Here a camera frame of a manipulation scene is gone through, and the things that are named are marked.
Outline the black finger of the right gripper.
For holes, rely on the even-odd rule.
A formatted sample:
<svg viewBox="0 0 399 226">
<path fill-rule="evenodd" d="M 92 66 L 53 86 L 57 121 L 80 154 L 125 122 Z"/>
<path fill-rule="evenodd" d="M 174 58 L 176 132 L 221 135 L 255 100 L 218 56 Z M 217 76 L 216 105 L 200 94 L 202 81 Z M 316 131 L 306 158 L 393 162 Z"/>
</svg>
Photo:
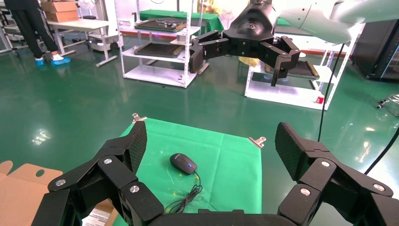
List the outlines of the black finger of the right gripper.
<svg viewBox="0 0 399 226">
<path fill-rule="evenodd" d="M 204 60 L 225 56 L 229 53 L 231 42 L 218 31 L 210 31 L 191 40 L 189 70 L 196 73 Z"/>
<path fill-rule="evenodd" d="M 297 66 L 301 51 L 287 36 L 281 36 L 275 44 L 260 44 L 260 60 L 273 68 L 271 86 L 275 87 L 278 79 L 286 78 L 288 71 Z"/>
</svg>

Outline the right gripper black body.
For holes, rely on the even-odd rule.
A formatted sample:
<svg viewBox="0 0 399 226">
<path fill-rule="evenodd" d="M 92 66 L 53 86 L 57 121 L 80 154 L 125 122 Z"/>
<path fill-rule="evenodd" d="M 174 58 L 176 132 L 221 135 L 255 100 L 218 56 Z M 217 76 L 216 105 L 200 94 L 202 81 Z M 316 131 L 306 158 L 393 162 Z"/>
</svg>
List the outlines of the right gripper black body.
<svg viewBox="0 0 399 226">
<path fill-rule="evenodd" d="M 271 2 L 252 2 L 232 22 L 222 37 L 228 38 L 228 55 L 260 59 L 260 43 L 273 44 L 278 14 Z"/>
</svg>

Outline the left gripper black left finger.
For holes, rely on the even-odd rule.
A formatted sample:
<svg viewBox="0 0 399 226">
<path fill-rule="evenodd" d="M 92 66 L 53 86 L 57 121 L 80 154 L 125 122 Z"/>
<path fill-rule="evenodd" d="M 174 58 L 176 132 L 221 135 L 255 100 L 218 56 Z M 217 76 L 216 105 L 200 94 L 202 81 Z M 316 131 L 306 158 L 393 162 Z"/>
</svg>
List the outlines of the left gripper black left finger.
<svg viewBox="0 0 399 226">
<path fill-rule="evenodd" d="M 149 225 L 163 214 L 163 205 L 137 176 L 146 145 L 144 121 L 127 135 L 107 140 L 91 160 L 48 184 L 32 224 L 80 226 L 107 200 L 128 225 Z"/>
</svg>

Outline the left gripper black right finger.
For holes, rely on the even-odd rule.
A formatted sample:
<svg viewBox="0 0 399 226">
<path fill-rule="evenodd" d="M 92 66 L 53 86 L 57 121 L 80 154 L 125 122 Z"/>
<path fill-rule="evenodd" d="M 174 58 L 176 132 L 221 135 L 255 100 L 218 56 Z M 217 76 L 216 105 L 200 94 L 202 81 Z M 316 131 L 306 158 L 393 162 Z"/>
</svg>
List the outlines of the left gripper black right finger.
<svg viewBox="0 0 399 226">
<path fill-rule="evenodd" d="M 286 122 L 277 126 L 276 151 L 296 182 L 278 214 L 307 226 L 323 203 L 355 226 L 396 226 L 399 201 L 393 191 L 340 162 L 322 143 L 300 137 Z"/>
</svg>

